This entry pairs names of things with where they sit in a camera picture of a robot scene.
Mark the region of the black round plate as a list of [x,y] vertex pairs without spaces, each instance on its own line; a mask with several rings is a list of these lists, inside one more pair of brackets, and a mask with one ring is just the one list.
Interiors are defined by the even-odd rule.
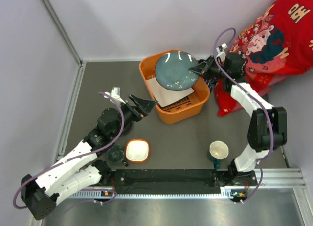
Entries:
[[124,123],[123,131],[122,131],[122,133],[121,133],[121,136],[127,135],[127,134],[131,131],[132,127],[133,127],[133,122],[132,122],[132,121],[130,121],[130,122],[125,122],[125,123]]

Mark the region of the white square plate black rim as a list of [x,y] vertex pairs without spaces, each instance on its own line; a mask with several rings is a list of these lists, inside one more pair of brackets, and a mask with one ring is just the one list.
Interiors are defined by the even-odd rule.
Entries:
[[156,80],[156,78],[148,79],[147,81],[148,89],[150,89],[155,100],[158,101],[161,107],[166,107],[168,105],[174,104],[179,100],[189,96],[194,92],[192,88],[183,91],[171,91],[162,87]]

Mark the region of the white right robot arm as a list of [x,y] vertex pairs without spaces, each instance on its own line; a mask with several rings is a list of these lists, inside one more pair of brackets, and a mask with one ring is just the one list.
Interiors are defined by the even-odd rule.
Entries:
[[228,166],[228,180],[235,185],[241,184],[274,149],[287,142],[286,110],[264,100],[244,79],[246,63],[239,54],[229,53],[223,62],[210,56],[189,69],[205,80],[222,79],[224,91],[250,116],[248,145]]

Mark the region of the orange plastic bin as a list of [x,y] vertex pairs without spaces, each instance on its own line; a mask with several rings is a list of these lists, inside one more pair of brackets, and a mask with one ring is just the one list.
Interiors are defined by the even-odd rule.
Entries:
[[[144,80],[146,88],[152,97],[155,99],[148,89],[147,80],[155,78],[155,66],[160,57],[166,52],[179,50],[170,49],[164,52],[157,53],[155,55],[148,56],[144,58],[139,64],[139,71]],[[199,77],[197,82],[191,87],[194,92],[189,96],[179,100],[178,102],[168,105],[166,107],[161,107],[159,103],[156,105],[156,110],[159,118],[167,124],[174,124],[184,119],[190,118],[197,115],[205,102],[207,102],[210,96],[210,90],[205,83],[204,79]]]

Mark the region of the blue-grey round plate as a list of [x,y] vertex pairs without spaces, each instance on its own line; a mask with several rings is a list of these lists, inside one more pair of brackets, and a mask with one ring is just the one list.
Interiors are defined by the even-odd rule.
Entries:
[[163,54],[155,66],[155,78],[158,83],[171,91],[183,91],[191,88],[199,75],[190,71],[198,64],[196,58],[181,50]]

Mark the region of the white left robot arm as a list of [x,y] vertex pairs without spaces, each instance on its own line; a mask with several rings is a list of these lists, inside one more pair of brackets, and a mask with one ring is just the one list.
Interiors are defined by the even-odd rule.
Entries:
[[120,96],[100,92],[116,105],[102,111],[93,128],[67,155],[49,168],[21,180],[21,199],[35,220],[47,217],[63,200],[91,185],[106,185],[111,170],[99,157],[116,144],[133,122],[147,117],[158,104],[132,94],[130,105]]

